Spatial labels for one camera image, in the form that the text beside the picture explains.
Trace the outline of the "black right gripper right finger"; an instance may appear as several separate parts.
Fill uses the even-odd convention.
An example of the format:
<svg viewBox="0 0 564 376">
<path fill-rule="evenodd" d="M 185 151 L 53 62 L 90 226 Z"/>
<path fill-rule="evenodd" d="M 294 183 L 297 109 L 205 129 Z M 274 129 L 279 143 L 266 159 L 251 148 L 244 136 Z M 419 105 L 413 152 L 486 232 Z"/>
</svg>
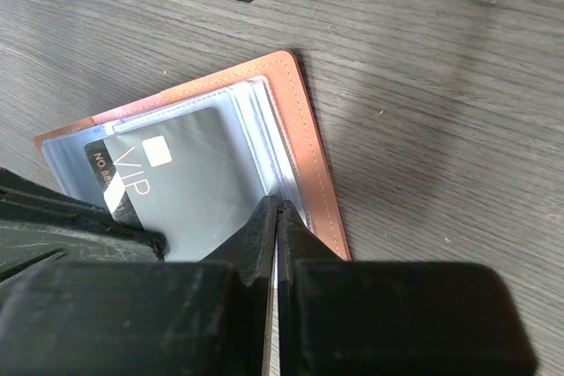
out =
<svg viewBox="0 0 564 376">
<path fill-rule="evenodd" d="M 284 375 L 532 375 L 502 278 L 472 262 L 350 262 L 284 202 L 277 227 Z"/>
</svg>

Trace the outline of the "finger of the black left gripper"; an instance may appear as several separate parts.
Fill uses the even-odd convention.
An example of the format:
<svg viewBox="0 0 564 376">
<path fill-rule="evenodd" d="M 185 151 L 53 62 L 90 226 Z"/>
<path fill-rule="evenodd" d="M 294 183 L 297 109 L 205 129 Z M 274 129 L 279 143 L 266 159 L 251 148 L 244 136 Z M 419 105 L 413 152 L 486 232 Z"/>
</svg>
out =
<svg viewBox="0 0 564 376">
<path fill-rule="evenodd" d="M 162 262 L 167 253 L 164 235 L 1 169 L 2 292 L 43 263 Z"/>
</svg>

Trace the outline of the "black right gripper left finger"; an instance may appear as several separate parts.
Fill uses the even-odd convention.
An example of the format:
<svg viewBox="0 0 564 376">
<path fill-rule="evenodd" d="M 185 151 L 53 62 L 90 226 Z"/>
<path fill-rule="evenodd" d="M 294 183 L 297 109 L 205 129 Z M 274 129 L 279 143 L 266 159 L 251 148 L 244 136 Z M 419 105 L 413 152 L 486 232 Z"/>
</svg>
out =
<svg viewBox="0 0 564 376">
<path fill-rule="evenodd" d="M 265 375 L 277 199 L 198 262 L 59 262 L 5 276 L 4 375 Z"/>
</svg>

